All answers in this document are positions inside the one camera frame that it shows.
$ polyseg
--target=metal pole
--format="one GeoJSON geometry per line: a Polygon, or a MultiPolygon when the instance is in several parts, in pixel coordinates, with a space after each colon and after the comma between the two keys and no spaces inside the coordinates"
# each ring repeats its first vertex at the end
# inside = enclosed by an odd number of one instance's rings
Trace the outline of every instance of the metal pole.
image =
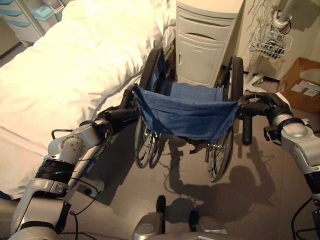
{"type": "Polygon", "coordinates": [[[288,2],[286,3],[280,17],[279,17],[279,22],[280,23],[284,23],[289,15],[289,11],[291,9],[291,7],[294,5],[296,0],[288,0],[288,2]]]}

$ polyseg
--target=blue denim seat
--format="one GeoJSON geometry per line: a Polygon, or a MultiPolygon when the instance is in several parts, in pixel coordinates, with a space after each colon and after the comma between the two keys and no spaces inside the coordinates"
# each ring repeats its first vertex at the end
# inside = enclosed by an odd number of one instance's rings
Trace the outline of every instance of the blue denim seat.
{"type": "Polygon", "coordinates": [[[144,123],[153,132],[215,142],[235,121],[238,103],[223,101],[222,88],[166,82],[162,93],[135,90],[144,123]]]}

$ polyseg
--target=label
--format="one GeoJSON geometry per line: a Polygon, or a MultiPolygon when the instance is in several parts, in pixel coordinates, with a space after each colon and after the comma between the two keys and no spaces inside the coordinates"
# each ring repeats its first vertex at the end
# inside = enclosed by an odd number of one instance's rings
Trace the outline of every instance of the label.
{"type": "Polygon", "coordinates": [[[313,89],[308,89],[307,91],[305,91],[303,93],[304,95],[310,96],[310,97],[314,97],[315,95],[318,94],[318,91],[313,90],[313,89]]]}
{"type": "Polygon", "coordinates": [[[303,90],[305,89],[304,86],[301,86],[300,84],[295,84],[292,88],[291,91],[297,92],[297,93],[301,93],[303,90]]]}
{"type": "Polygon", "coordinates": [[[313,84],[311,82],[308,82],[308,81],[302,80],[299,83],[299,86],[302,86],[302,87],[307,88],[307,89],[313,89],[313,90],[316,90],[316,91],[320,92],[320,86],[318,86],[316,84],[313,84]]]}

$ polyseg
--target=drawer handle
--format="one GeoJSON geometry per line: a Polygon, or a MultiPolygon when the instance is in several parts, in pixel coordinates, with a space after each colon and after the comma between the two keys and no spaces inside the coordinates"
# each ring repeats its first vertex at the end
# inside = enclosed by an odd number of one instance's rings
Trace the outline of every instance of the drawer handle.
{"type": "Polygon", "coordinates": [[[185,17],[185,16],[182,16],[182,15],[180,15],[180,17],[185,19],[185,20],[187,20],[187,21],[196,22],[196,23],[199,23],[199,24],[206,24],[206,25],[211,25],[211,26],[228,28],[228,26],[226,26],[225,24],[219,24],[219,23],[216,23],[216,22],[212,22],[210,20],[205,21],[205,20],[200,20],[198,18],[185,17]]]}
{"type": "Polygon", "coordinates": [[[10,5],[14,0],[0,0],[0,5],[10,5]]]}
{"type": "Polygon", "coordinates": [[[22,14],[22,11],[12,11],[0,9],[0,14],[7,15],[9,17],[18,17],[22,14]]]}
{"type": "Polygon", "coordinates": [[[12,20],[5,20],[6,22],[8,22],[9,24],[12,24],[16,27],[20,27],[20,28],[26,28],[30,25],[30,22],[24,22],[24,21],[12,21],[12,20]]]}
{"type": "Polygon", "coordinates": [[[204,35],[204,34],[201,34],[201,33],[186,32],[186,34],[190,34],[190,35],[194,35],[194,36],[197,36],[197,37],[201,37],[201,38],[205,38],[205,39],[211,39],[211,40],[214,40],[214,41],[218,41],[217,39],[215,39],[215,38],[213,38],[213,37],[210,37],[210,36],[207,36],[207,35],[204,35]]]}

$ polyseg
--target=wire basket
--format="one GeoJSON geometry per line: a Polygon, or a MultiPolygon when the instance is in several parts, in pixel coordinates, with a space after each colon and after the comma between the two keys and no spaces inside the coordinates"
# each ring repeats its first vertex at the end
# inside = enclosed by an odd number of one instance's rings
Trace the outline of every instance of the wire basket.
{"type": "Polygon", "coordinates": [[[281,34],[273,25],[257,29],[251,40],[250,51],[279,60],[290,50],[293,38],[281,34]]]}

